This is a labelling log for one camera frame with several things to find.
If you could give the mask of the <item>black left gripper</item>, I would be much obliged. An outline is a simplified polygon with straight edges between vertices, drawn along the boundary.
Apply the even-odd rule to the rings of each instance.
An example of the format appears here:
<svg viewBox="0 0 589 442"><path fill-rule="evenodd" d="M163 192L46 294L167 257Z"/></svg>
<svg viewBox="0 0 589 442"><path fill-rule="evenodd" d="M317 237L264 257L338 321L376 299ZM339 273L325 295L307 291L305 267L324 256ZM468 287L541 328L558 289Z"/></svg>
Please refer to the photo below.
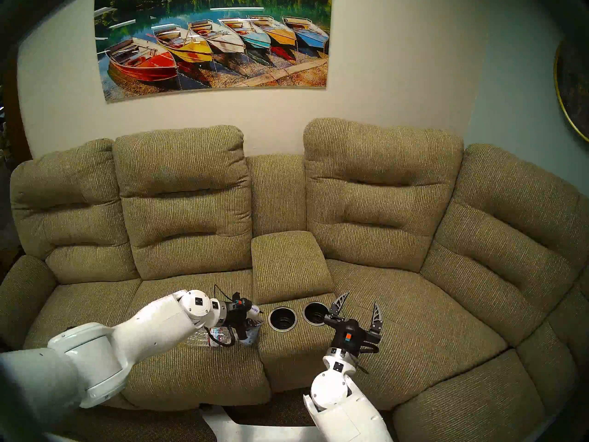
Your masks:
<svg viewBox="0 0 589 442"><path fill-rule="evenodd" d="M263 322L246 322L250 320L262 320L263 311L258 306L253 306L251 300L246 298L234 299L225 302L224 326L235 330L238 339L247 339L246 332L258 332Z"/></svg>

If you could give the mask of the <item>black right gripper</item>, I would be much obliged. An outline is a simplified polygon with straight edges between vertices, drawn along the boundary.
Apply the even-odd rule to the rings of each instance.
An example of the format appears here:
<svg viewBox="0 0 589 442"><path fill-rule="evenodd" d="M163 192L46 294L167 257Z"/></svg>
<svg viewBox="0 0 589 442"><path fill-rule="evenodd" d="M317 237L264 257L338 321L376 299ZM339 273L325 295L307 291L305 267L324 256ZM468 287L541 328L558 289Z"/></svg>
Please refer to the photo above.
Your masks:
<svg viewBox="0 0 589 442"><path fill-rule="evenodd" d="M338 348L350 355L377 354L382 336L384 319L377 302L373 304L372 321L368 330L360 327L355 319L344 320L340 312L350 292L346 292L332 302L324 323L335 331L331 348Z"/></svg>

